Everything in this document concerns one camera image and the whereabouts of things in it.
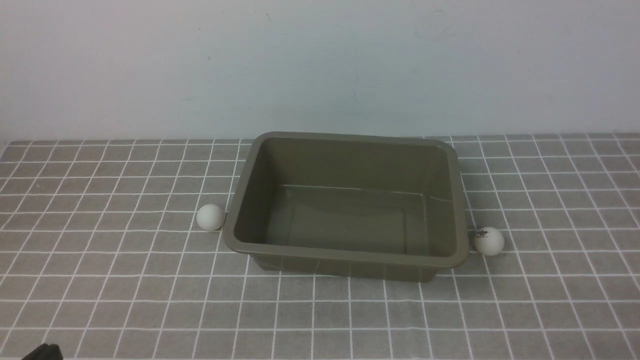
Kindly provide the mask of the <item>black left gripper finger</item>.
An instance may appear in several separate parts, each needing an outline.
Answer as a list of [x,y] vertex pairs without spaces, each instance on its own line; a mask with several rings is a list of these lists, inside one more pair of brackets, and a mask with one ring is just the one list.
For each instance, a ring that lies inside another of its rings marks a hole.
[[55,343],[42,343],[30,351],[22,360],[63,360],[61,348]]

